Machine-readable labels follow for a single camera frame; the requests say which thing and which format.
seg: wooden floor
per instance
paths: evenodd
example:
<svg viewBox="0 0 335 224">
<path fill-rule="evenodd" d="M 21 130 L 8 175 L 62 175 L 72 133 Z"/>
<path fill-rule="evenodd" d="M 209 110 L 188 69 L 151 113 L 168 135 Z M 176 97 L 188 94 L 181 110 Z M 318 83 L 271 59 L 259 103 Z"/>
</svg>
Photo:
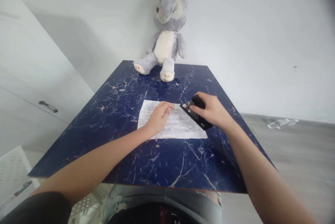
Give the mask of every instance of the wooden floor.
<svg viewBox="0 0 335 224">
<path fill-rule="evenodd" d="M 335 125 L 300 121 L 269 129 L 269 117 L 242 116 L 315 218 L 320 223 L 335 223 Z M 222 194 L 222 219 L 229 224 L 261 223 L 249 197 L 232 193 Z"/>
</svg>

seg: cabinet door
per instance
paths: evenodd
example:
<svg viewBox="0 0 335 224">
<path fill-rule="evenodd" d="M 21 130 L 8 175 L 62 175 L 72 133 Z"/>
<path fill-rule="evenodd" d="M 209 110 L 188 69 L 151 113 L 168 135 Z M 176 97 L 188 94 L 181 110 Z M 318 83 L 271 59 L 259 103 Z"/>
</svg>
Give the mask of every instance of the cabinet door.
<svg viewBox="0 0 335 224">
<path fill-rule="evenodd" d="M 18 145 L 44 153 L 67 126 L 0 87 L 0 157 Z"/>
<path fill-rule="evenodd" d="M 94 95 L 21 0 L 0 0 L 0 58 L 0 86 L 64 122 Z"/>
</svg>

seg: hand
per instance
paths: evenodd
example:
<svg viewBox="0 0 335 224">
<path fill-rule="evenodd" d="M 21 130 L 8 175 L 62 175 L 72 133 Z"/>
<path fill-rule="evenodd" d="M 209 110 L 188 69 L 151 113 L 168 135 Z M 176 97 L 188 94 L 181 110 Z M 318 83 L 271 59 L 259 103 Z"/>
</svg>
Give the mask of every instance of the hand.
<svg viewBox="0 0 335 224">
<path fill-rule="evenodd" d="M 159 133 L 163 130 L 168 117 L 170 115 L 173 105 L 169 102 L 161 102 L 151 114 L 145 127 L 149 130 L 152 135 Z"/>
<path fill-rule="evenodd" d="M 198 92 L 196 95 L 203 100 L 206 104 L 206 108 L 201 109 L 192 105 L 190 106 L 190 109 L 194 113 L 202 116 L 208 122 L 217 125 L 222 129 L 228 129 L 235 122 L 216 96 L 208 95 L 202 92 Z"/>
</svg>

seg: paper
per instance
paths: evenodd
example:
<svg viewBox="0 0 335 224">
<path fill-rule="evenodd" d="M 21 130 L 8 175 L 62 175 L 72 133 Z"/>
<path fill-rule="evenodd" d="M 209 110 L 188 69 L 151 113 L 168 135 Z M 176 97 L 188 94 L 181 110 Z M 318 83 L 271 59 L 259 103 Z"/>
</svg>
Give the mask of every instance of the paper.
<svg viewBox="0 0 335 224">
<path fill-rule="evenodd" d="M 143 127 L 149 120 L 154 108 L 159 105 L 158 101 L 144 100 L 139 115 L 137 128 Z M 207 138 L 206 132 L 180 107 L 180 104 L 173 103 L 174 109 L 164 129 L 151 139 L 158 138 Z"/>
</svg>

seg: cabinet handle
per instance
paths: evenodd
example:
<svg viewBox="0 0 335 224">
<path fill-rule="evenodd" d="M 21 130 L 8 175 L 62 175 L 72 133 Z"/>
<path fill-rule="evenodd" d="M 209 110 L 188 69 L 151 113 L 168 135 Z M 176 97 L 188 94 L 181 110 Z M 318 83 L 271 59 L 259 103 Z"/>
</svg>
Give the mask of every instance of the cabinet handle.
<svg viewBox="0 0 335 224">
<path fill-rule="evenodd" d="M 58 112 L 58 109 L 56 109 L 54 106 L 52 106 L 50 104 L 47 104 L 44 101 L 39 101 L 38 104 L 45 105 L 46 107 L 48 107 L 49 109 L 51 109 L 54 113 Z"/>
</svg>

